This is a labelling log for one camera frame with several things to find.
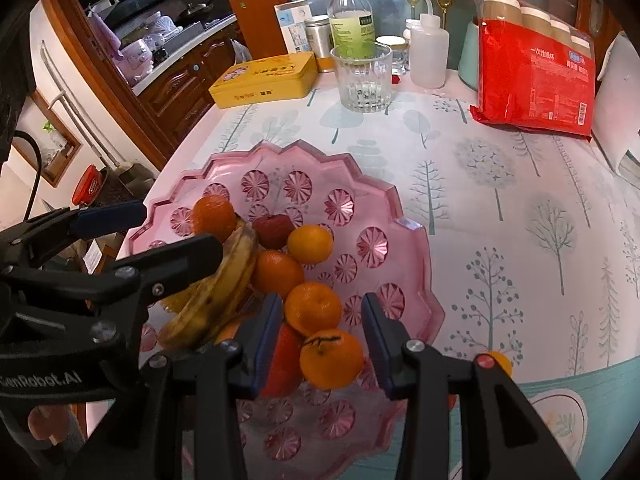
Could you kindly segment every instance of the teal container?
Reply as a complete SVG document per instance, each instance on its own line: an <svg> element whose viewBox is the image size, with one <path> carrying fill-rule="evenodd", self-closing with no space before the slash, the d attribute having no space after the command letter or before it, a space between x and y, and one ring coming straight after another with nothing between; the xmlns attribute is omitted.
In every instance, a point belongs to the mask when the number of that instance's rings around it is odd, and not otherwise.
<svg viewBox="0 0 640 480"><path fill-rule="evenodd" d="M479 29L474 22L466 26L465 43L462 46L458 76L473 90L478 90L478 58L479 58Z"/></svg>

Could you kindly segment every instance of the picture frame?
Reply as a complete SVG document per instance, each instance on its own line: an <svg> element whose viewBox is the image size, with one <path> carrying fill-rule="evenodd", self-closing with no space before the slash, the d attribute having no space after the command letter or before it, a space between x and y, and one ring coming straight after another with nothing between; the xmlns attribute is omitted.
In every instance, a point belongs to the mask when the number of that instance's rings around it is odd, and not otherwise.
<svg viewBox="0 0 640 480"><path fill-rule="evenodd" d="M25 101L17 125L36 140L42 156L41 177L52 187L57 187L66 168L79 151L81 143L69 131L38 89ZM15 138L13 146L29 165L37 171L33 149L23 139Z"/></svg>

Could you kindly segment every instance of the yellow tin box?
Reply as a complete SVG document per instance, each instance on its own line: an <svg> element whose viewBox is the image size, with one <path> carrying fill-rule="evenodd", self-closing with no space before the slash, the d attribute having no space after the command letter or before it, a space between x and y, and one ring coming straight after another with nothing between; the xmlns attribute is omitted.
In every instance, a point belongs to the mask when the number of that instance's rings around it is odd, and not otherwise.
<svg viewBox="0 0 640 480"><path fill-rule="evenodd" d="M233 65L209 88L219 108L299 99L318 77L312 52L267 57Z"/></svg>

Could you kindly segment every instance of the tablecloth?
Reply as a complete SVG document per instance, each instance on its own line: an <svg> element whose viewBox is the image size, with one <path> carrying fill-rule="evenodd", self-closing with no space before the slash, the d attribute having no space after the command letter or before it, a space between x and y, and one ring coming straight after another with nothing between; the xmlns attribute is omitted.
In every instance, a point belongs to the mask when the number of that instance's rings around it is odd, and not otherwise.
<svg viewBox="0 0 640 480"><path fill-rule="evenodd" d="M302 100L227 110L183 169L261 140L304 139L393 183L430 235L432 289L446 312L434 346L505 354L581 478L599 479L640 419L638 190L593 142L485 126L469 105L399 91L389 108L358 114L320 86ZM458 423L454 410L456 478ZM401 425L389 452L341 478L393 478L400 442Z"/></svg>

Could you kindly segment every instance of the mandarin orange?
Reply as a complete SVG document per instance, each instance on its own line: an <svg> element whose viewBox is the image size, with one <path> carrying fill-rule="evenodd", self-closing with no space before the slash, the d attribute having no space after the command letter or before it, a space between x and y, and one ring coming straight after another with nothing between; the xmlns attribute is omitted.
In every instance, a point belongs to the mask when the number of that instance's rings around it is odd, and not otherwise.
<svg viewBox="0 0 640 480"><path fill-rule="evenodd" d="M224 341L225 339L233 339L236 336L236 332L238 332L238 328L240 328L240 325L242 324L243 321L246 321L247 319L249 319L251 316L238 316L233 318L231 321L229 321L220 332L218 332L218 335L216 336L216 340L214 344L218 344L221 341Z"/></svg>
<svg viewBox="0 0 640 480"><path fill-rule="evenodd" d="M317 265L329 258L334 250L331 233L319 225L303 225L287 239L289 254L301 264Z"/></svg>
<svg viewBox="0 0 640 480"><path fill-rule="evenodd" d="M511 365L510 359L503 353L498 352L497 350L492 350L491 352L487 352L491 357L493 357L497 363L502 367L502 369L507 372L507 375L511 377L511 372L513 371L513 366Z"/></svg>
<svg viewBox="0 0 640 480"><path fill-rule="evenodd" d="M231 202L220 195L208 195L199 199L191 210L194 234L209 233L220 243L231 236L238 219Z"/></svg>
<svg viewBox="0 0 640 480"><path fill-rule="evenodd" d="M362 370L362 347L342 330L321 330L308 337L300 352L300 369L313 386L337 390L353 383Z"/></svg>
<svg viewBox="0 0 640 480"><path fill-rule="evenodd" d="M337 328L342 318L340 298L328 286L305 282L294 288L284 303L284 317L302 335Z"/></svg>
<svg viewBox="0 0 640 480"><path fill-rule="evenodd" d="M280 251L260 251L251 283L256 290L277 292L282 301L297 285L305 281L305 271L291 256Z"/></svg>

